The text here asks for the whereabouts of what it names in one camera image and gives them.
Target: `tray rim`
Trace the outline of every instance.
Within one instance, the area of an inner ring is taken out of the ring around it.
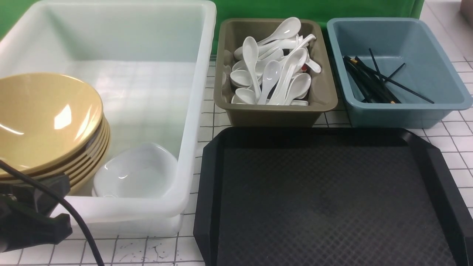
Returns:
[[[287,133],[351,137],[356,134],[364,134],[384,138],[397,137],[399,143],[403,143],[400,146],[409,146],[412,150],[454,260],[458,265],[470,265],[469,261],[473,261],[473,219],[468,208],[440,150],[414,133],[402,128],[231,127],[218,134],[203,150],[201,184],[199,185],[193,235],[206,265],[217,265],[220,215],[218,190],[222,185],[222,180],[215,177],[221,176],[223,173],[223,149],[227,148],[225,145],[229,138],[236,137],[244,140],[247,138],[246,134],[256,139],[262,133],[265,137],[278,134],[282,136]],[[281,142],[278,145],[284,146],[285,143]]]

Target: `spoon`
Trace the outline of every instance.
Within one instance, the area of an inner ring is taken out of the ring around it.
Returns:
[[[243,60],[245,61],[246,68],[250,72],[251,81],[253,82],[253,89],[256,95],[256,100],[259,100],[261,95],[260,85],[256,78],[256,61],[258,61],[258,45],[253,37],[249,36],[243,42]]]
[[[258,46],[258,56],[266,53],[269,50],[274,52],[277,49],[294,49],[297,47],[298,43],[299,43],[298,38],[293,37],[293,38],[284,39],[284,40],[277,40],[270,44],[261,45],[261,46]],[[243,46],[236,49],[233,55],[235,56],[236,59],[241,60],[243,58]]]
[[[293,53],[295,53],[297,50],[299,50],[300,48],[302,48],[304,45],[306,45],[308,42],[312,41],[312,40],[316,40],[317,38],[313,35],[313,34],[309,34],[307,35],[307,37],[304,38],[304,40],[302,40],[302,42],[299,43],[299,45],[294,48],[294,50],[292,50],[288,56],[286,56],[285,58],[283,58],[281,61],[279,61],[282,65],[284,65],[287,61],[287,59],[289,58],[290,55],[292,55]]]
[[[223,66],[223,72],[227,75],[230,76],[230,73],[232,72],[232,69],[230,66],[224,65]]]
[[[266,99],[271,89],[276,85],[281,77],[281,65],[278,61],[270,61],[263,71],[263,89],[261,90],[261,97],[258,100],[259,105],[265,105]]]
[[[307,62],[306,62],[306,65],[312,69],[315,73],[319,74],[320,72],[322,72],[322,68],[320,67],[319,64],[317,64],[315,61],[313,61],[312,59],[310,59],[310,56],[307,57]]]
[[[250,89],[238,88],[235,90],[235,102],[241,102],[248,105],[256,104],[255,93]]]
[[[292,75],[298,71],[307,61],[307,51],[305,49],[295,50],[287,57],[285,64],[282,67],[281,78],[274,90],[269,105],[282,105],[286,100],[289,83]]]
[[[309,105],[309,102],[307,102],[307,101],[293,100],[290,105],[308,106],[308,105]]]
[[[230,73],[230,80],[234,86],[240,88],[247,88],[252,86],[251,76],[247,70],[236,70]],[[261,77],[258,78],[258,83],[261,84]]]
[[[295,78],[297,78],[297,76],[299,76],[300,74],[303,73],[303,72],[300,72],[300,71],[301,71],[301,70],[297,71],[297,72],[294,74],[294,76],[292,76],[291,82],[292,82]],[[309,93],[309,91],[306,91],[305,93],[303,93],[303,94],[297,96],[296,99],[297,99],[297,100],[302,100],[302,99],[304,99],[304,98],[306,97],[307,93]]]
[[[287,18],[268,37],[258,42],[258,45],[267,44],[274,40],[286,39],[295,36],[300,30],[300,20],[298,18]]]
[[[246,70],[245,61],[240,60],[233,65],[232,71],[237,71],[237,70]]]
[[[311,81],[312,79],[307,73],[298,75],[289,86],[284,105],[289,105],[295,98],[299,97],[300,95],[305,95],[309,90]]]
[[[278,60],[284,55],[284,52],[282,49],[277,49],[274,51],[272,54],[270,54],[268,57],[264,58],[263,60],[260,60],[256,63],[256,75],[261,76],[263,75],[263,71],[266,68],[266,65],[269,64],[269,62],[273,60]]]
[[[232,103],[232,104],[237,104],[237,105],[244,105],[244,104],[246,104],[246,103],[242,102],[242,101],[240,100],[240,98],[238,98],[236,95],[234,95],[234,96],[232,97],[231,103]]]
[[[289,48],[290,50],[293,50],[294,48],[296,48],[300,42],[302,42],[304,40],[303,36],[297,36],[296,37],[297,39],[297,42],[296,42],[296,45],[294,45],[293,47]],[[259,60],[263,60],[264,58],[268,57],[270,54],[272,54],[273,52],[275,52],[276,50],[278,49],[287,49],[286,47],[281,47],[281,45],[279,45],[278,43],[276,43],[271,49],[269,49],[268,51],[264,52],[263,54],[259,54],[258,56],[258,59]]]
[[[281,58],[283,55],[284,55],[284,52],[282,51],[282,49],[279,48],[279,49],[276,49],[270,55],[268,55],[266,58],[256,62],[256,75],[257,76],[263,75],[264,67],[269,63],[269,61],[277,60]],[[241,61],[236,62],[236,64],[233,65],[232,71],[237,71],[237,70],[246,70],[245,61],[241,60]]]

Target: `plastic bin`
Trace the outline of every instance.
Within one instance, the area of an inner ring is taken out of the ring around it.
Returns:
[[[312,77],[309,106],[230,103],[234,90],[230,82],[222,84],[222,75],[225,65],[232,67],[235,61],[225,54],[233,54],[247,36],[254,37],[256,41],[266,38],[282,21],[283,19],[239,18],[226,20],[220,26],[213,98],[218,107],[226,110],[232,126],[311,127],[323,112],[328,112],[337,106],[338,98],[322,30],[317,23],[309,20],[301,20],[299,35],[314,34],[317,37],[317,40],[309,44],[309,56],[322,67],[322,72],[319,74],[309,72]]]
[[[91,197],[90,183],[81,192],[88,196],[67,196],[93,234],[171,237],[180,230],[215,16],[211,1],[46,0],[0,42],[0,77],[51,71],[98,91],[112,131],[108,159],[142,142],[178,158],[171,187],[156,198]],[[67,211],[58,206],[52,216],[59,213]]]
[[[327,30],[353,126],[430,128],[453,110],[471,107],[472,97],[452,63],[425,23],[412,18],[335,18]],[[391,83],[401,104],[363,103],[363,96],[346,72],[343,56],[358,56],[389,76],[406,63],[393,80],[429,98],[429,103]]]

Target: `green backdrop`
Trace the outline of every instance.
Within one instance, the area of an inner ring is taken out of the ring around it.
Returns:
[[[21,15],[39,0],[0,0],[0,38]],[[213,0],[217,26],[213,51],[217,49],[220,24],[228,18],[288,18],[317,21],[322,27],[331,18],[411,17],[419,18],[424,0]]]

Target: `white bowl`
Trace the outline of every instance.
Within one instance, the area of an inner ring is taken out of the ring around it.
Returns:
[[[177,159],[163,147],[145,143],[108,161],[94,177],[97,197],[159,198],[171,187]]]

